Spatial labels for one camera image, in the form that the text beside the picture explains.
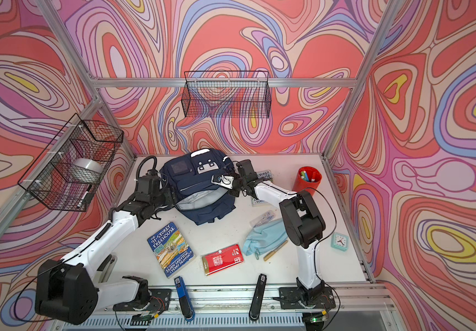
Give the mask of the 143-storey treehouse book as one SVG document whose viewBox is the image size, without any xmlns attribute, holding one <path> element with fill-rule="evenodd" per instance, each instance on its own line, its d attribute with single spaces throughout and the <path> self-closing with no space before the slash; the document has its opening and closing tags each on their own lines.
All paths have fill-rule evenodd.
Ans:
<svg viewBox="0 0 476 331">
<path fill-rule="evenodd" d="M 270 170 L 263 170 L 263 171 L 260 171 L 257 173 L 257 176 L 259 179 L 262 179 L 262 180 L 267 180 L 267 181 L 272 181 L 273 180 L 273 174 Z M 261 205 L 266 205 L 267 202 L 266 201 L 263 201 L 263 200 L 258 200 L 254 197 L 251 198 L 251 204 L 253 207 L 256 207 L 256 206 L 261 206 Z"/>
</svg>

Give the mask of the navy blue backpack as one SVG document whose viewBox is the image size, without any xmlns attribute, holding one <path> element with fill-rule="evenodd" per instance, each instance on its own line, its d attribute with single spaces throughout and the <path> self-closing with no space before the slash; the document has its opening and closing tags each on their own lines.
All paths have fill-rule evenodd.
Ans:
<svg viewBox="0 0 476 331">
<path fill-rule="evenodd" d="M 167 161 L 160 169 L 169 182 L 177 210 L 200 226 L 223 219 L 235 209 L 235 197 L 214 184 L 214 176 L 235 172 L 229 156 L 221 150 L 203 148 Z"/>
</svg>

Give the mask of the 91-storey treehouse book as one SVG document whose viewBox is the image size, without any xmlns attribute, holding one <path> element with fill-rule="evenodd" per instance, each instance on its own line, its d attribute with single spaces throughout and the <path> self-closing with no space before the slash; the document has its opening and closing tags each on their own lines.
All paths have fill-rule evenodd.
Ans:
<svg viewBox="0 0 476 331">
<path fill-rule="evenodd" d="M 196 257 L 173 222 L 148 237 L 147 242 L 167 278 L 172 277 Z"/>
</svg>

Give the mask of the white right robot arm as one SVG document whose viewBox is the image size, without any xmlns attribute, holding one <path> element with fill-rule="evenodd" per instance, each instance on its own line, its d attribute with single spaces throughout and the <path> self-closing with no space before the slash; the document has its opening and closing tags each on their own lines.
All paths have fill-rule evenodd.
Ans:
<svg viewBox="0 0 476 331">
<path fill-rule="evenodd" d="M 299 269 L 296 282 L 300 301 L 320 296 L 325 282 L 319 273 L 316 248 L 323 239 L 326 222 L 311 193 L 286 190 L 260 179 L 249 159 L 236 163 L 230 192 L 244 193 L 279 208 L 286 234 L 297 247 Z"/>
</svg>

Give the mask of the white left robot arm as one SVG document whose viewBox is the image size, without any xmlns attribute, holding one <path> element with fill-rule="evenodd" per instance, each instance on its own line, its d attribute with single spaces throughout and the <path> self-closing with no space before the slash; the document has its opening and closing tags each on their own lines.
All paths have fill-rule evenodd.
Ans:
<svg viewBox="0 0 476 331">
<path fill-rule="evenodd" d="M 82 324 L 96 310 L 128 306 L 143 310 L 151 301 L 147 280 L 124 276 L 120 281 L 97 283 L 99 267 L 115 248 L 145 221 L 173 205 L 169 187 L 157 170 L 137 175 L 134 193 L 112 208 L 107 222 L 59 261 L 39 268 L 35 312 L 73 325 Z"/>
</svg>

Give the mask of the light blue pencil case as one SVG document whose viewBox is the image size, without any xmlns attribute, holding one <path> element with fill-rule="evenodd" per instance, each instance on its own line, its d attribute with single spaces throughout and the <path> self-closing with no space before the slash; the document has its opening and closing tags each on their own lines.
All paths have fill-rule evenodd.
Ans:
<svg viewBox="0 0 476 331">
<path fill-rule="evenodd" d="M 287 239 L 284 222 L 282 219 L 277 219 L 253 228 L 242 245 L 242 253 L 246 256 L 264 255 Z"/>
</svg>

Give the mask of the wooden pencil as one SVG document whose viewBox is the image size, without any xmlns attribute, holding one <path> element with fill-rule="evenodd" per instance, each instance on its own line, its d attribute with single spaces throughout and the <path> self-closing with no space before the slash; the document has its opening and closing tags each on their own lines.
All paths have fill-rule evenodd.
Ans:
<svg viewBox="0 0 476 331">
<path fill-rule="evenodd" d="M 273 255 L 275 255 L 278 251 L 280 251 L 286 244 L 288 243 L 288 240 L 282 242 L 281 244 L 279 244 L 275 249 L 273 249 L 272 251 L 270 251 L 269 253 L 267 253 L 263 260 L 264 261 L 268 261 Z"/>
</svg>

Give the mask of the clear plastic pen box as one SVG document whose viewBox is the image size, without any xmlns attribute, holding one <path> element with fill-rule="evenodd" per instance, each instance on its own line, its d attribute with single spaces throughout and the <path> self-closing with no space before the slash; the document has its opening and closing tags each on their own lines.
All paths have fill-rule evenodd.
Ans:
<svg viewBox="0 0 476 331">
<path fill-rule="evenodd" d="M 252 228 L 262 226 L 266 223 L 269 223 L 269 222 L 273 221 L 275 219 L 275 216 L 276 216 L 275 212 L 273 210 L 269 210 L 269 211 L 263 213 L 262 215 L 256 217 L 255 219 L 253 219 L 250 222 L 250 226 Z"/>
</svg>

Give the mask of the red pen cup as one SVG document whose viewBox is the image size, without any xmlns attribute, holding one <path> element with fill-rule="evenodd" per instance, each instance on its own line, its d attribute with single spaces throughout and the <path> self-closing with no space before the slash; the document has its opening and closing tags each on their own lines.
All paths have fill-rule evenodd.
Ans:
<svg viewBox="0 0 476 331">
<path fill-rule="evenodd" d="M 305 190 L 314 195 L 322 181 L 320 171 L 311 166 L 303 166 L 297 171 L 297 176 L 293 184 L 293 191 Z"/>
</svg>

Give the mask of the black marker in left basket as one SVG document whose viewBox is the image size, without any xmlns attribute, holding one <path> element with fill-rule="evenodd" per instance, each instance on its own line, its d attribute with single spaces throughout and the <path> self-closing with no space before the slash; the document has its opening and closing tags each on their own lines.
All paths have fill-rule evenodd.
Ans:
<svg viewBox="0 0 476 331">
<path fill-rule="evenodd" d="M 86 204 L 86 197 L 89 194 L 89 192 L 91 191 L 91 189 L 92 189 L 92 184 L 88 185 L 88 187 L 84 191 L 83 195 L 81 196 L 81 198 L 79 200 L 79 203 L 77 205 L 78 208 L 83 208 L 84 207 L 84 205 Z"/>
</svg>

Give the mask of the silver tape roll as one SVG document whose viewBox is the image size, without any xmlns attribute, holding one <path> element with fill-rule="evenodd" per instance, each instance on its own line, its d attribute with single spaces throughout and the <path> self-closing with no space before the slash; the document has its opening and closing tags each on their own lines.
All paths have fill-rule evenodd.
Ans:
<svg viewBox="0 0 476 331">
<path fill-rule="evenodd" d="M 103 171 L 103 167 L 98 162 L 78 158 L 72 164 L 70 174 L 77 183 L 95 184 L 99 182 Z"/>
</svg>

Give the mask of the red packet with white label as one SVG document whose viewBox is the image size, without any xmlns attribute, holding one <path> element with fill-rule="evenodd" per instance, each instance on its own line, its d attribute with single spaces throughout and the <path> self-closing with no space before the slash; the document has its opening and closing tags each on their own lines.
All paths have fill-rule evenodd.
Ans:
<svg viewBox="0 0 476 331">
<path fill-rule="evenodd" d="M 218 273 L 243 262 L 244 258 L 238 244 L 230 245 L 202 256 L 203 270 L 206 276 Z"/>
</svg>

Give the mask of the mint green small clock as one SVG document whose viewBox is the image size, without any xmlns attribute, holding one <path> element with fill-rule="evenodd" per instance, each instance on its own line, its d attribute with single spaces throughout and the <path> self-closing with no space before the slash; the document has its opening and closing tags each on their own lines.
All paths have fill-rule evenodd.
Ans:
<svg viewBox="0 0 476 331">
<path fill-rule="evenodd" d="M 334 232 L 331 235 L 330 246 L 333 249 L 346 252 L 350 244 L 350 239 L 347 235 Z"/>
</svg>

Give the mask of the blue stapler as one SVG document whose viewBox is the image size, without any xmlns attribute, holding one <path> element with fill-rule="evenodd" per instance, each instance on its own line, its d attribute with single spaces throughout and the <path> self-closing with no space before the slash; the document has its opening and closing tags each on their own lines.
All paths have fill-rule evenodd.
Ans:
<svg viewBox="0 0 476 331">
<path fill-rule="evenodd" d="M 181 314 L 186 321 L 190 322 L 195 318 L 195 311 L 189 298 L 188 289 L 181 276 L 174 278 L 174 285 L 177 291 Z"/>
</svg>

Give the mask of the black stapler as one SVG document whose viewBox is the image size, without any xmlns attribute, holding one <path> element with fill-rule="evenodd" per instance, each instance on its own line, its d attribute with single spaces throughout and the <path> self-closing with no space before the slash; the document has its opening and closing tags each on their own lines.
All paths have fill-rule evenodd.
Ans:
<svg viewBox="0 0 476 331">
<path fill-rule="evenodd" d="M 253 300 L 248 313 L 248 317 L 251 321 L 257 321 L 260 318 L 266 283 L 267 276 L 265 274 L 260 274 L 257 280 Z"/>
</svg>

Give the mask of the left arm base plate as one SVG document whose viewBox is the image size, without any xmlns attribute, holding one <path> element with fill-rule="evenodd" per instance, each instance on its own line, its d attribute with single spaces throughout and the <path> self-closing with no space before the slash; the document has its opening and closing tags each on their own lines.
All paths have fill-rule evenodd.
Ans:
<svg viewBox="0 0 476 331">
<path fill-rule="evenodd" d="M 115 304 L 113 310 L 115 312 L 163 313 L 169 309 L 171 295 L 171 289 L 149 289 L 147 295 L 137 295 L 133 301 Z"/>
</svg>

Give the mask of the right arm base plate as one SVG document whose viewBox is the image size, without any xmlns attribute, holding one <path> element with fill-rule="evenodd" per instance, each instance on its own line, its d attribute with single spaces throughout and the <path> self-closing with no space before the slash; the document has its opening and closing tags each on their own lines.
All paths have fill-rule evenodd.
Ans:
<svg viewBox="0 0 476 331">
<path fill-rule="evenodd" d="M 308 293 L 302 288 L 281 287 L 279 296 L 275 300 L 280 303 L 283 310 L 321 309 L 329 311 L 337 307 L 333 291 L 323 287 Z"/>
</svg>

